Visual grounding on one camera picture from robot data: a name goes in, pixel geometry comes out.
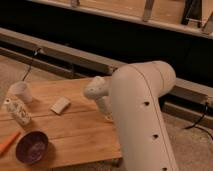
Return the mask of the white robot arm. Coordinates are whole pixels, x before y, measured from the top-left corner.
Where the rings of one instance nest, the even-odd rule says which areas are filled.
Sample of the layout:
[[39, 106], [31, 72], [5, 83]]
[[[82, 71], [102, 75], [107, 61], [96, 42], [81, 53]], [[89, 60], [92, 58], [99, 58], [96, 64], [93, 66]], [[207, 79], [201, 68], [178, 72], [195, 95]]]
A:
[[96, 76], [85, 86], [84, 96], [116, 125], [126, 171], [179, 171], [159, 105], [175, 82], [171, 65], [151, 61], [124, 65], [109, 80]]

